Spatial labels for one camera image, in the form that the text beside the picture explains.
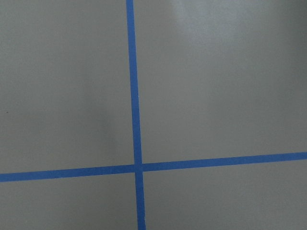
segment blue line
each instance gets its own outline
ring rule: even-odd
[[[148,171],[160,171],[160,170],[172,170],[172,169],[189,169],[189,168],[216,167],[216,166],[239,165],[239,164],[298,161],[298,160],[307,160],[307,152],[283,153],[283,154],[259,155],[259,156],[247,156],[247,157],[215,158],[215,159],[193,160],[193,161],[147,163],[143,164],[143,171],[148,172]]]
[[[134,149],[134,166],[135,166],[135,193],[136,193],[136,206],[137,206],[137,217],[138,217],[138,230],[146,230],[133,0],[126,0],[126,6],[127,6],[129,65],[130,65],[133,149]]]
[[[109,175],[109,174],[133,173],[133,172],[134,172],[134,165],[117,165],[117,166],[106,166],[106,167],[95,167],[95,168],[63,169],[63,170],[50,170],[50,171],[38,171],[38,172],[16,172],[16,173],[0,174],[0,182],[44,180],[44,179]]]

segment gray floor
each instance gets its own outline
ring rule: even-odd
[[[307,151],[307,2],[134,0],[143,162]],[[133,164],[124,0],[0,0],[0,173]],[[149,230],[304,230],[307,161],[145,172]],[[0,184],[0,229],[135,230],[134,175]]]

